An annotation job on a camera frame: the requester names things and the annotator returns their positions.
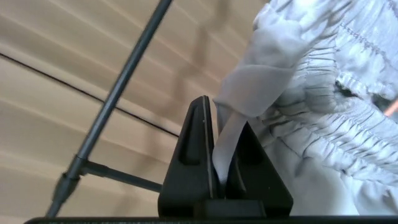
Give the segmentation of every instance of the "drying rack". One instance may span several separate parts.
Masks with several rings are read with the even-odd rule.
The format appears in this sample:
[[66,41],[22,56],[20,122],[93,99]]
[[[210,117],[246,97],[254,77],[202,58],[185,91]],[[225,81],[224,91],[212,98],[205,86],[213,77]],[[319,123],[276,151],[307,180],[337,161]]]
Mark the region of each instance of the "drying rack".
[[67,171],[59,178],[53,193],[52,203],[46,213],[46,217],[52,218],[57,216],[63,203],[66,202],[68,197],[71,196],[73,191],[76,189],[80,181],[80,176],[85,174],[107,177],[119,182],[152,190],[154,192],[160,192],[162,188],[161,184],[111,169],[102,164],[91,162],[88,158],[171,2],[172,0],[159,1],[155,11],[150,17],[145,29],[142,31],[140,38],[134,46],[127,62],[102,105],[102,108],[91,125],[86,138],[81,144],[75,157],[72,159]]

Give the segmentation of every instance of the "white dress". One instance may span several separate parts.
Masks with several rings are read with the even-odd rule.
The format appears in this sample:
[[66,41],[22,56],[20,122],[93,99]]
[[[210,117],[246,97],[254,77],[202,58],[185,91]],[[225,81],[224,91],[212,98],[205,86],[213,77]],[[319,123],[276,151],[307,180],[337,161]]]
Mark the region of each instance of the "white dress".
[[326,2],[272,0],[257,15],[214,100],[216,171],[223,182],[249,121],[294,198],[291,215],[398,215],[398,125],[373,104],[398,95],[397,4],[325,12]]

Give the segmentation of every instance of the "white fabric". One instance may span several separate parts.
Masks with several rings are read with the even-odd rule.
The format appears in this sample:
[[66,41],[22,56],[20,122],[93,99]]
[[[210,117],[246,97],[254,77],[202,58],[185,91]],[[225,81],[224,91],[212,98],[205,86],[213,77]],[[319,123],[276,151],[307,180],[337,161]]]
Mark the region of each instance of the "white fabric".
[[[294,198],[291,215],[398,214],[398,126],[368,100],[397,97],[397,48],[381,40],[396,36],[359,25],[391,18],[395,4],[351,2],[273,0],[257,15],[251,46],[214,100],[222,183],[249,121]],[[395,35],[384,23],[372,29]],[[371,41],[384,53],[369,50]]]

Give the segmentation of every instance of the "metal pole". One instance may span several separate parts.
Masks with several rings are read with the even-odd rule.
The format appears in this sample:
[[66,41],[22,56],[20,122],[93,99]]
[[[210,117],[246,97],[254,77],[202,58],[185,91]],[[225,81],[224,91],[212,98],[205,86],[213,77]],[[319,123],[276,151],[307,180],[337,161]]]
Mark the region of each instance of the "metal pole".
[[145,52],[145,49],[149,45],[149,42],[151,41],[156,29],[167,12],[171,2],[172,0],[160,0],[158,3],[154,13],[152,14],[152,17],[149,19],[144,31],[142,31],[136,46],[132,50],[131,55],[129,56],[120,75],[118,76],[118,79],[116,80],[116,83],[106,98],[103,107],[99,111],[85,140],[83,141],[83,144],[80,146],[77,155],[72,160],[66,173],[63,173],[58,181],[53,195],[52,204],[46,214],[46,217],[55,217],[62,204],[76,188],[80,180],[82,168],[84,168],[87,162],[87,158],[92,152],[98,137],[100,136],[106,122],[109,119],[109,116],[111,115],[116,103],[122,95],[123,90],[128,84],[134,70],[136,69],[142,55]]

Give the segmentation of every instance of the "clothing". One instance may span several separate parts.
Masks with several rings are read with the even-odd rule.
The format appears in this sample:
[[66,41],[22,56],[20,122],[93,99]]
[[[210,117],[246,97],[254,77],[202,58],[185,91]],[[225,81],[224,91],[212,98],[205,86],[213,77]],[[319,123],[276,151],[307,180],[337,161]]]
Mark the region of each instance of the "clothing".
[[396,12],[392,0],[266,4],[214,100],[219,177],[249,121],[294,198],[291,215],[397,215],[398,125],[371,100],[397,98]]

